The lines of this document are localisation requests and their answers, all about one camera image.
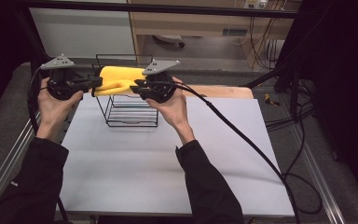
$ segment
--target white tabletop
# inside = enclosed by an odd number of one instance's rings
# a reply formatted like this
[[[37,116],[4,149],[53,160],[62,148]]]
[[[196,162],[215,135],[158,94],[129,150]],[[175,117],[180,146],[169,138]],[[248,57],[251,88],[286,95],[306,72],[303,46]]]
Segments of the white tabletop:
[[[210,98],[276,165],[257,100]],[[291,217],[286,190],[267,163],[209,107],[187,97],[190,124],[246,216]],[[95,98],[84,95],[62,145],[70,151],[61,198],[67,211],[90,214],[191,214],[174,129],[110,128]]]

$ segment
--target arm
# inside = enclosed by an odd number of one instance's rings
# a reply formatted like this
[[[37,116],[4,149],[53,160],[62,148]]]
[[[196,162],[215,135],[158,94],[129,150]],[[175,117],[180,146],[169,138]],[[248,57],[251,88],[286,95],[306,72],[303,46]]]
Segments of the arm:
[[[67,101],[53,98],[47,80],[38,95],[40,127],[22,160],[20,172],[0,197],[0,223],[51,223],[62,188],[68,150],[54,143],[63,121],[83,92]]]
[[[195,223],[243,223],[241,205],[224,177],[209,162],[187,119],[186,98],[177,89],[164,104],[147,99],[178,133],[183,146],[176,156],[186,174]]]

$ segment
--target yellow cloth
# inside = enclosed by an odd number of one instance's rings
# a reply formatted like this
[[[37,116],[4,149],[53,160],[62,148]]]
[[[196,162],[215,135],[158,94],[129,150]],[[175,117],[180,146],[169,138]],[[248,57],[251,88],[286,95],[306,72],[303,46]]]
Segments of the yellow cloth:
[[[134,80],[145,79],[143,68],[106,66],[102,69],[100,77],[103,85],[97,87],[94,96],[114,95],[129,91],[130,86],[136,86]]]

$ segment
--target wire rack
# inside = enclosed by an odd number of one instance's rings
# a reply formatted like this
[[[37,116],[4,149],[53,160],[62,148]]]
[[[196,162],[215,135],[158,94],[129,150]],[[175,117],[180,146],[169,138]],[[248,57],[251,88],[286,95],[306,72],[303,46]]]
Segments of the wire rack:
[[[134,58],[118,60],[117,58]],[[146,68],[152,61],[152,55],[137,54],[97,54],[97,64],[93,64],[94,73],[105,66],[126,66]],[[98,105],[109,127],[158,127],[158,111],[150,107],[139,95],[116,94],[98,96]]]

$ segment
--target black sleeve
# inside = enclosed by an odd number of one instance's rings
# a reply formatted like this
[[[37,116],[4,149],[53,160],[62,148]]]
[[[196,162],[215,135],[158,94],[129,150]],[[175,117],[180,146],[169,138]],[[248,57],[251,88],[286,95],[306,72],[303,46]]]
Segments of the black sleeve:
[[[186,174],[195,223],[244,222],[240,203],[197,140],[176,149],[176,156]]]
[[[17,176],[0,197],[0,224],[51,223],[62,188],[68,150],[35,138]]]

